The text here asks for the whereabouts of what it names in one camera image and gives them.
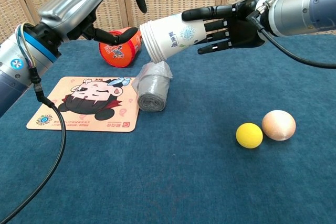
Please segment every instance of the yellow ball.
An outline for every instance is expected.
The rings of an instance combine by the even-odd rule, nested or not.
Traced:
[[[242,147],[252,149],[258,147],[261,144],[263,139],[263,132],[256,124],[244,123],[238,127],[236,138]]]

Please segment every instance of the silver robotic arm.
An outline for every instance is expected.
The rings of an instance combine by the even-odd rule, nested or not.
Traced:
[[[208,6],[186,10],[182,19],[212,20],[205,23],[209,34],[198,44],[214,42],[199,54],[232,48],[252,48],[272,42],[273,37],[293,36],[336,29],[336,0],[241,0],[232,5]],[[291,58],[315,67],[336,68],[300,59],[284,48]]]
[[[39,11],[37,25],[23,23],[0,45],[0,118],[32,86],[38,101],[51,106],[43,95],[42,76],[60,57],[58,47],[80,36],[118,45],[131,39],[137,28],[119,36],[94,28],[96,10],[103,0],[50,0]],[[136,0],[147,12],[145,0]]]

